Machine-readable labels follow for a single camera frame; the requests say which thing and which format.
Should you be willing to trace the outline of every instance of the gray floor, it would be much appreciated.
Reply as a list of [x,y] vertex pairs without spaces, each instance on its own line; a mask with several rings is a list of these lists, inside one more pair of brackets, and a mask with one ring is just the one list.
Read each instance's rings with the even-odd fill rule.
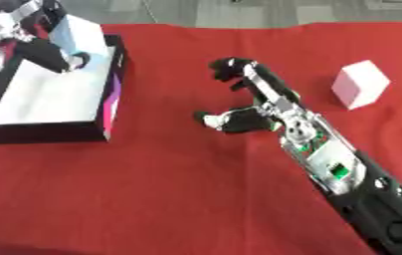
[[62,0],[68,10],[102,23],[271,28],[312,22],[402,21],[402,3],[382,0]]

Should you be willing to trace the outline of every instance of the red tablecloth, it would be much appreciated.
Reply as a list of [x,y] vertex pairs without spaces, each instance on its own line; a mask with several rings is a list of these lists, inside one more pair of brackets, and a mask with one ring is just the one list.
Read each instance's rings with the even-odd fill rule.
[[[105,30],[122,35],[131,58],[112,143],[0,145],[1,247],[372,254],[273,133],[227,136],[198,126],[191,114],[248,104],[250,95],[213,81],[207,64],[256,59],[402,181],[402,23]],[[378,103],[347,112],[330,86],[342,66],[367,59],[392,85]]]

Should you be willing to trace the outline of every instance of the robotic hand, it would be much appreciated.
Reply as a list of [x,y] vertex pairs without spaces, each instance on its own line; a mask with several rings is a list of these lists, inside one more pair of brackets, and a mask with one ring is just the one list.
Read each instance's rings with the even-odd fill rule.
[[84,67],[87,53],[68,55],[48,40],[37,38],[35,25],[50,33],[66,15],[57,0],[0,0],[0,71],[4,64],[1,46],[15,41],[14,52],[53,72],[70,72]]
[[402,255],[402,185],[354,148],[264,65],[240,58],[213,62],[215,79],[238,80],[257,103],[220,115],[196,112],[202,125],[227,133],[276,130],[282,148],[359,236],[379,254]]

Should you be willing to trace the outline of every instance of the white cube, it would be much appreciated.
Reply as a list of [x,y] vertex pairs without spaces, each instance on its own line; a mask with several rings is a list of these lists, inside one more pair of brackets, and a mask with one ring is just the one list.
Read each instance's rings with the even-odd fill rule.
[[367,60],[342,68],[332,90],[353,110],[376,102],[389,84],[390,80]]
[[89,69],[96,68],[108,57],[108,47],[100,24],[68,14],[49,37],[52,43],[69,55],[79,52],[90,54]]

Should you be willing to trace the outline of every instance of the black arm housing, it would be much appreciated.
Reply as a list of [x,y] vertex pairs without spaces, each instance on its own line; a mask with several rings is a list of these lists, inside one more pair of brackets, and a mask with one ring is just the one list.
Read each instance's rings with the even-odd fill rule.
[[402,185],[362,151],[356,155],[367,167],[364,181],[344,195],[323,194],[374,251],[402,255]]

